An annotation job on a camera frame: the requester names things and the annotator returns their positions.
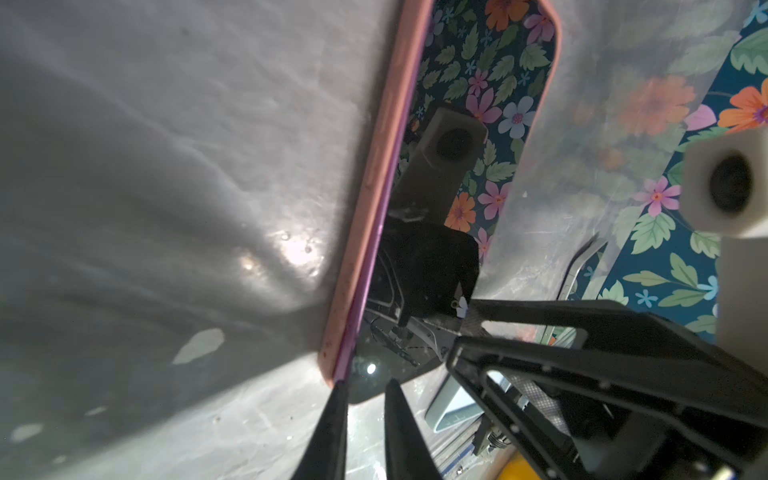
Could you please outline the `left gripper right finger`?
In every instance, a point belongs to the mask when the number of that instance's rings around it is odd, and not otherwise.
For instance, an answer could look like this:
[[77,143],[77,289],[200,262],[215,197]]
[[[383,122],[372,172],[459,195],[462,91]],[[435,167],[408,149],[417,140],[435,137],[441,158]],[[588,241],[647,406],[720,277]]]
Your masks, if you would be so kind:
[[389,480],[441,480],[397,380],[385,389],[386,475]]

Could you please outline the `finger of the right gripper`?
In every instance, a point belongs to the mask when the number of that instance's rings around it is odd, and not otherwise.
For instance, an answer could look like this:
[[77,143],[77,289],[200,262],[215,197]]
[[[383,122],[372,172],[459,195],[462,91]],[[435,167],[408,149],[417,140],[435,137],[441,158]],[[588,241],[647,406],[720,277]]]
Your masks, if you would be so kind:
[[766,377],[686,328],[613,301],[477,300],[468,316],[586,337],[462,336],[447,358],[539,477],[766,477]]

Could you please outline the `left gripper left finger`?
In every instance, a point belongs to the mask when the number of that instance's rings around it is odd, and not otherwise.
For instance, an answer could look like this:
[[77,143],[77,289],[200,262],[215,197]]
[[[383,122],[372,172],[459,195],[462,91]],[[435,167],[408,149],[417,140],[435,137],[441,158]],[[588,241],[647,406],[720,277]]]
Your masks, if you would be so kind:
[[345,478],[349,387],[337,382],[292,480]]

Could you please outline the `pink phone case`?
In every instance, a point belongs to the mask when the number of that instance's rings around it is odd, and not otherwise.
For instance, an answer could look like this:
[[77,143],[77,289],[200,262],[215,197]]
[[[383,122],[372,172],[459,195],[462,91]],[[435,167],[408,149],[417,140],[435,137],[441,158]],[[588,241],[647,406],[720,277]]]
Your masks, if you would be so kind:
[[515,169],[497,153],[503,143],[523,147],[549,71],[554,34],[539,1],[404,3],[318,354],[328,384],[342,378],[352,359],[404,134],[422,125],[432,108],[445,132],[452,130],[448,121],[459,116],[474,137],[491,142],[470,156],[469,182],[450,188],[446,210],[437,218],[468,232],[482,202],[491,223]]

